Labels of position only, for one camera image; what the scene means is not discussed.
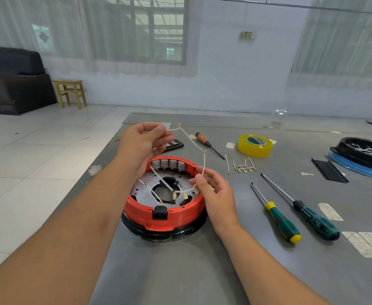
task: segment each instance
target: red housing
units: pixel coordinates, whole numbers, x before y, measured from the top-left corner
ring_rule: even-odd
[[[198,174],[196,165],[191,161],[185,160],[180,157],[164,156],[155,157],[147,164],[145,172],[150,171],[150,165],[152,161],[158,159],[175,159],[182,161],[186,164],[185,171],[192,176]],[[144,226],[145,229],[151,231],[172,231],[174,228],[183,227],[196,218],[198,218],[201,212],[205,208],[204,197],[200,193],[195,199],[190,201],[188,204],[182,207],[173,207],[168,209],[168,220],[153,220],[152,219],[152,207],[142,205],[135,201],[131,196],[128,196],[127,203],[124,207],[125,215],[137,224]]]

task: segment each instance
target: black sofa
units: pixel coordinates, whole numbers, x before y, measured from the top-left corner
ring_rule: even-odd
[[[38,52],[0,47],[1,114],[20,115],[56,102]]]

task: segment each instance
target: white wall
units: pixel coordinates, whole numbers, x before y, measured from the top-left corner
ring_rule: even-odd
[[[289,3],[310,5],[312,0]],[[303,85],[290,73],[309,10],[190,0],[190,19],[197,19],[199,4],[203,7],[195,76],[50,74],[82,79],[93,104],[247,112],[284,108],[292,114],[372,118],[371,85]],[[255,40],[239,41],[242,30],[253,31]]]

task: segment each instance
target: wooden stool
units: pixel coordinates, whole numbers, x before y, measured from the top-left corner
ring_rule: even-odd
[[[66,80],[66,81],[54,80],[53,82],[55,83],[57,97],[59,98],[60,105],[62,108],[64,108],[64,102],[62,98],[63,95],[66,96],[67,104],[70,106],[69,92],[75,93],[76,99],[77,99],[77,106],[79,107],[79,109],[82,108],[82,105],[80,104],[80,97],[83,98],[84,106],[87,106],[82,80]],[[72,85],[73,88],[72,89],[68,88],[67,87],[68,85]]]

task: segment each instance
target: green screwdriver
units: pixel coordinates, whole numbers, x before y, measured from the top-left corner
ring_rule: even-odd
[[[302,236],[300,235],[299,230],[297,230],[296,226],[288,220],[275,206],[273,202],[268,202],[268,200],[265,199],[264,195],[261,194],[259,189],[255,186],[254,183],[251,182],[251,185],[253,189],[255,189],[258,194],[266,201],[265,209],[271,213],[273,219],[278,224],[279,231],[282,233],[282,235],[287,239],[290,243],[299,243],[302,239]]]
[[[323,239],[328,241],[336,241],[340,238],[340,231],[331,222],[329,222],[327,219],[321,217],[315,211],[305,206],[305,204],[302,201],[293,200],[293,198],[290,197],[287,193],[285,193],[278,185],[276,185],[270,179],[268,179],[265,174],[261,173],[261,175],[264,177],[264,179],[266,179],[269,183],[274,185],[293,202],[293,208],[303,216],[303,218],[313,227],[313,229]]]

